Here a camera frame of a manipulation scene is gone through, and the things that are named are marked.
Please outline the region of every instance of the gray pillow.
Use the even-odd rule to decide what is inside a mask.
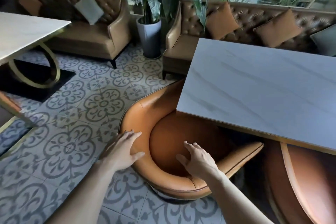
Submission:
[[[104,14],[95,0],[79,0],[74,7],[87,19],[90,25],[94,25]]]
[[[336,55],[336,24],[310,35],[318,48],[318,53],[325,56]]]

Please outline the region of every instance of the black sofa leg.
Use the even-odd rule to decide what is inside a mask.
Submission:
[[[166,79],[166,75],[167,75],[167,72],[166,72],[166,71],[162,71],[162,79],[163,79],[163,80]]]
[[[117,64],[116,64],[116,61],[114,59],[111,59],[110,63],[113,66],[114,69],[117,69]]]

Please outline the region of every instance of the tall gray plant pot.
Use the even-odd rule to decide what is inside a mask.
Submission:
[[[156,59],[161,56],[161,21],[154,24],[141,24],[142,18],[136,21],[143,55],[148,59]]]

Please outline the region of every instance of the person's left hand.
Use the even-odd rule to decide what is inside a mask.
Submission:
[[[131,155],[130,150],[133,142],[141,135],[141,132],[134,133],[134,130],[125,131],[112,140],[114,143],[107,145],[99,157],[99,162],[106,167],[106,171],[118,171],[131,166],[145,153],[138,152]]]

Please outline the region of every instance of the floral tile pattern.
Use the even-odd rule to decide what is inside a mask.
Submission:
[[[175,79],[162,80],[162,58],[148,60],[129,46],[107,62],[56,54],[74,76],[44,103],[9,95],[38,128],[0,159],[0,223],[43,223],[86,175],[118,131],[124,111]],[[38,51],[20,59],[41,65]],[[5,148],[23,126],[18,120],[0,134]],[[107,190],[99,224],[224,224],[218,205],[206,197],[185,205],[159,199],[132,168],[117,172]]]

